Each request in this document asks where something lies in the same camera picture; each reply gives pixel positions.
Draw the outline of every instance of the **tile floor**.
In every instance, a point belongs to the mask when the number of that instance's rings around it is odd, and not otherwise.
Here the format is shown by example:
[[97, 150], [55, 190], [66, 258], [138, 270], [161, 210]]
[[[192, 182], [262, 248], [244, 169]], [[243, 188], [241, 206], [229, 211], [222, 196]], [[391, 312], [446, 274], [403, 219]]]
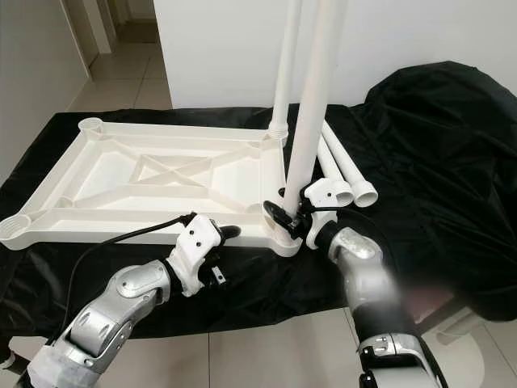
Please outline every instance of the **tile floor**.
[[[121, 44], [91, 67], [93, 82], [73, 111], [171, 108], [165, 67], [156, 44]], [[517, 322], [486, 323], [443, 347], [426, 334], [451, 388], [517, 387]], [[290, 319], [273, 327], [128, 341], [98, 387], [125, 388], [356, 388], [360, 374], [350, 315], [342, 310]], [[44, 339], [15, 338], [12, 348], [32, 358]], [[16, 376], [0, 373], [8, 388]]]

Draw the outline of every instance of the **black tablecloth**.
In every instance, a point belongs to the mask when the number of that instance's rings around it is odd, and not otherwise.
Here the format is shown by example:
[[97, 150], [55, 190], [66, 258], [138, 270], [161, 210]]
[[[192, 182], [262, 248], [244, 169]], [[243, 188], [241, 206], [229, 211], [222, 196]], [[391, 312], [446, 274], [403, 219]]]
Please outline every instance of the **black tablecloth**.
[[[297, 110], [296, 105], [289, 110], [286, 166]], [[77, 123], [90, 116], [265, 129], [271, 109], [58, 113], [0, 189], [0, 219], [21, 208], [77, 136]], [[331, 105], [326, 119], [380, 193], [375, 205], [359, 210], [376, 227], [350, 214], [340, 222], [381, 243], [403, 286], [446, 285], [487, 319], [516, 318], [517, 99], [478, 70], [444, 62], [399, 70], [373, 87], [365, 104]], [[53, 333], [64, 314], [71, 268], [87, 247], [37, 243], [9, 251], [0, 246], [0, 335]], [[118, 269], [160, 259], [170, 249], [103, 248], [78, 272], [74, 310]], [[229, 279], [226, 287], [159, 306], [133, 336], [261, 326], [345, 303], [341, 276], [319, 251], [302, 248], [295, 257], [280, 258], [266, 249], [225, 247], [218, 265]]]

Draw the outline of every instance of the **white pipe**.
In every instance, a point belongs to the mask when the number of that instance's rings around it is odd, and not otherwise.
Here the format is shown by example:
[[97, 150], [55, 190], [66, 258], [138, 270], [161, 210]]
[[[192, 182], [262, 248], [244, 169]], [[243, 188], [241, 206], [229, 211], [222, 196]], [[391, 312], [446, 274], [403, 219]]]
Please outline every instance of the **white pipe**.
[[347, 206], [351, 204], [354, 200], [354, 195], [350, 184], [345, 182], [345, 179], [343, 179], [343, 176], [339, 171], [339, 167], [330, 153], [329, 146], [325, 143], [325, 139], [323, 139], [323, 137], [320, 137], [320, 141], [317, 145], [317, 160], [319, 160], [320, 166], [322, 166], [323, 175], [334, 181], [339, 206]]
[[355, 204], [360, 208], [373, 205], [377, 201], [379, 194], [373, 185], [363, 177], [361, 171], [359, 171], [359, 168], [357, 168], [345, 147], [343, 147], [326, 121], [323, 122], [322, 134], [345, 180], [352, 188]]
[[274, 139], [282, 139], [284, 145], [288, 136], [289, 96], [292, 89], [292, 73], [300, 17], [301, 0], [289, 0], [284, 42], [280, 52], [278, 75], [276, 76], [275, 105], [273, 107], [273, 117], [271, 123], [269, 123], [269, 136]]
[[318, 3], [284, 195], [284, 209], [292, 217], [298, 210], [300, 190], [310, 182], [313, 174], [346, 6], [345, 0], [320, 0]]

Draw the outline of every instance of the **black fabric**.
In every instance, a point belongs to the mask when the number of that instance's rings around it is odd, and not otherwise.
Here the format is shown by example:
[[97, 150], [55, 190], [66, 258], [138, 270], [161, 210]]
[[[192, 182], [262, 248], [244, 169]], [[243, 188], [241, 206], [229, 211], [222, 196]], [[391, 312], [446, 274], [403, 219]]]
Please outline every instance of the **black fabric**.
[[[290, 136], [298, 107], [289, 111]], [[77, 136], [77, 123], [106, 121], [265, 129], [271, 109], [122, 110], [56, 114], [0, 189], [0, 219], [16, 213]], [[450, 285], [487, 319], [517, 317], [517, 99], [490, 77], [445, 62], [399, 70], [354, 108], [329, 106], [326, 119], [374, 183], [380, 199], [370, 217], [398, 280]], [[314, 177], [321, 175], [316, 166]], [[189, 213], [195, 209], [185, 209]], [[340, 225], [367, 222], [343, 215]], [[0, 246], [0, 334], [44, 335], [64, 314], [74, 261], [87, 244]], [[171, 247], [105, 247], [83, 264], [74, 310], [100, 293], [118, 269], [167, 256]], [[341, 276], [320, 252], [293, 258], [225, 247], [218, 264], [229, 284], [177, 297], [136, 326], [133, 336], [159, 337], [280, 322], [341, 306]]]

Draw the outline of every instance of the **black cloth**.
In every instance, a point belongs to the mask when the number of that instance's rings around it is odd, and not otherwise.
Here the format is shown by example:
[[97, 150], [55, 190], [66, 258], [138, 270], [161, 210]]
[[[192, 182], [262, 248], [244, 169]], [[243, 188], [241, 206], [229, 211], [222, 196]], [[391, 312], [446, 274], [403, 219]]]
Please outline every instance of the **black cloth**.
[[[291, 152], [298, 107], [292, 105]], [[105, 121], [266, 129], [271, 109], [218, 108], [58, 113], [0, 188], [0, 219], [16, 213], [78, 134], [77, 123]], [[380, 199], [341, 216], [383, 246], [404, 286], [450, 286], [487, 319], [517, 317], [517, 99], [475, 68], [444, 62], [399, 70], [353, 108], [331, 105], [326, 119]], [[321, 176], [316, 165], [314, 178]], [[189, 213], [194, 209], [185, 209]], [[64, 314], [74, 261], [88, 247], [0, 246], [0, 334], [51, 335]], [[74, 311], [118, 269], [167, 256], [170, 246], [116, 245], [88, 257], [74, 286]], [[273, 324], [342, 306], [342, 280], [322, 252], [293, 258], [225, 247], [223, 289], [203, 289], [159, 306], [135, 337], [159, 337]]]

